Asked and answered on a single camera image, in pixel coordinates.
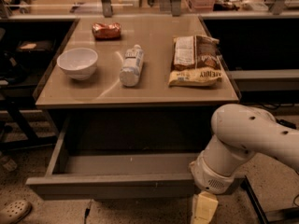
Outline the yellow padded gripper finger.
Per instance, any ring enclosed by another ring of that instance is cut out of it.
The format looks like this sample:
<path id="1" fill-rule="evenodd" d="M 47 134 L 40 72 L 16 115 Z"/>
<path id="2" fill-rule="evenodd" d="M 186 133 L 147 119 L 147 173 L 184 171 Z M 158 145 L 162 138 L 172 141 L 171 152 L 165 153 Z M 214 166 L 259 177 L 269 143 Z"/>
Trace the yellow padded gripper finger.
<path id="1" fill-rule="evenodd" d="M 218 207 L 217 196 L 201 191 L 192 198 L 192 217 L 190 224 L 210 224 Z"/>

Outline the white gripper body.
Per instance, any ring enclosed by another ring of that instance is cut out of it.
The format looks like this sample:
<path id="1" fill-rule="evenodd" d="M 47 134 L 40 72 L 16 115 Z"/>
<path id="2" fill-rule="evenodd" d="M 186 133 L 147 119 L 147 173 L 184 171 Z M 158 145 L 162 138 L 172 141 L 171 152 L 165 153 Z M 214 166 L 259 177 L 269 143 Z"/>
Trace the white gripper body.
<path id="1" fill-rule="evenodd" d="M 213 171 L 204 160 L 204 152 L 189 164 L 189 168 L 195 185 L 209 193 L 223 194 L 235 180 L 234 176 L 223 176 Z"/>

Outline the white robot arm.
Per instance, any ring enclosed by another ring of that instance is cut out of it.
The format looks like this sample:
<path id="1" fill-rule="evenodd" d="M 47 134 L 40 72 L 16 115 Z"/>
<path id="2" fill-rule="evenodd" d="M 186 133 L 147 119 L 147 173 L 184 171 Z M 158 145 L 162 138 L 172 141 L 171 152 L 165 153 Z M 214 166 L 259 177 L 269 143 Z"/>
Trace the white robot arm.
<path id="1" fill-rule="evenodd" d="M 210 124 L 210 141 L 190 163 L 199 189 L 223 194 L 235 181 L 237 168 L 257 153 L 299 170 L 299 131 L 278 123 L 270 112 L 228 104 L 215 110 Z"/>

